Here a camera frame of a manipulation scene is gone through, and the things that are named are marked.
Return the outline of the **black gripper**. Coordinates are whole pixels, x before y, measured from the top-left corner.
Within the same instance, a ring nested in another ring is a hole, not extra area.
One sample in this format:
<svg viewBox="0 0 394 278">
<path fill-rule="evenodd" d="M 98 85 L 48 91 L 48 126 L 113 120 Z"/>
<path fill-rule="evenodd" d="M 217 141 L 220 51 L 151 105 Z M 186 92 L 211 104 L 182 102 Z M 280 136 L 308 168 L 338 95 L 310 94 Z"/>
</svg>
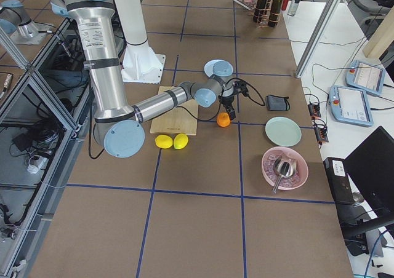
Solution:
<svg viewBox="0 0 394 278">
<path fill-rule="evenodd" d="M 222 104 L 222 111 L 228 113 L 230 119 L 236 118 L 235 109 L 233 107 L 235 95 L 236 91 L 234 89 L 234 86 L 231 85 L 221 94 L 221 96 L 219 96 L 219 102 Z"/>
</svg>

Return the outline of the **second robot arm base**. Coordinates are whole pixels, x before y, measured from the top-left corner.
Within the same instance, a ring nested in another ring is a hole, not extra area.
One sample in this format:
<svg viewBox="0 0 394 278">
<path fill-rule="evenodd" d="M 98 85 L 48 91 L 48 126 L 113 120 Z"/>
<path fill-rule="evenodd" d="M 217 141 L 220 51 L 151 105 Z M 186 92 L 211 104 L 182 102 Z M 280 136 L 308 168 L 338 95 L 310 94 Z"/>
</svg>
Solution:
<svg viewBox="0 0 394 278">
<path fill-rule="evenodd" d="M 1 28 L 15 44 L 38 45 L 47 34 L 45 25 L 34 22 L 19 0 L 1 3 Z"/>
</svg>

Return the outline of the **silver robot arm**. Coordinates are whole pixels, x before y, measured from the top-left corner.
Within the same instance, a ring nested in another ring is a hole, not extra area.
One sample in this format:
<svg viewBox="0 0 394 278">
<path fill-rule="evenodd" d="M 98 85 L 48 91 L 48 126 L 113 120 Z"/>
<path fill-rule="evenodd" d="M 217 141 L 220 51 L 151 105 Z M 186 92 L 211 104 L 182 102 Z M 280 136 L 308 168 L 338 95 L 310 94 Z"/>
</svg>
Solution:
<svg viewBox="0 0 394 278">
<path fill-rule="evenodd" d="M 201 84 L 183 82 L 135 105 L 126 98 L 126 82 L 158 83 L 164 56 L 148 44 L 140 0 L 51 0 L 55 14 L 74 20 L 90 74 L 97 111 L 94 138 L 105 151 L 119 158 L 133 156 L 142 147 L 142 123 L 188 100 L 209 107 L 233 101 L 233 68 L 217 61 Z"/>
</svg>

